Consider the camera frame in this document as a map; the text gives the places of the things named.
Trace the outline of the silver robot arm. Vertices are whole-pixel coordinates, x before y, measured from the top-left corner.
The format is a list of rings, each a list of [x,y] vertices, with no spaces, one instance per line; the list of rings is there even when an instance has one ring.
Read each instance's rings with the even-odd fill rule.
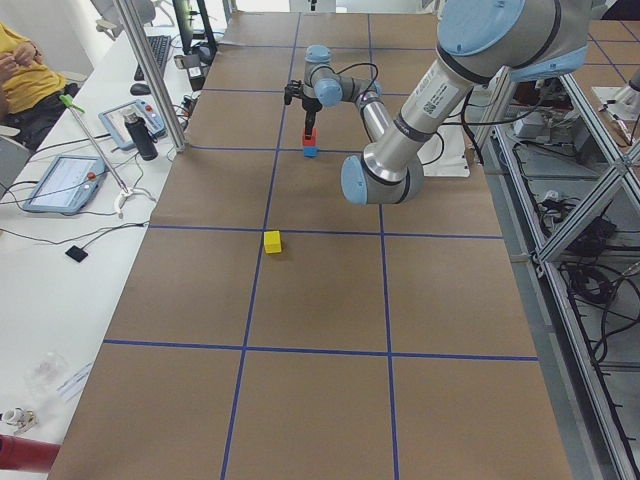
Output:
[[[321,107],[352,102],[372,143],[341,169],[344,197],[356,205],[398,204],[424,182],[418,152],[476,85],[503,67],[517,82],[553,78],[585,61],[589,1],[449,1],[437,29],[437,57],[396,116],[373,81],[335,72],[331,52],[308,47],[300,94]]]

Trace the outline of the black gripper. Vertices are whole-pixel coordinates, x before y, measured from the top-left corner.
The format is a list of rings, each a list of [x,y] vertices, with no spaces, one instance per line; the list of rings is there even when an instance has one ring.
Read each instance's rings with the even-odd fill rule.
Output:
[[[321,103],[316,98],[304,96],[302,106],[305,112],[304,135],[312,136],[315,128],[316,113],[321,110]]]

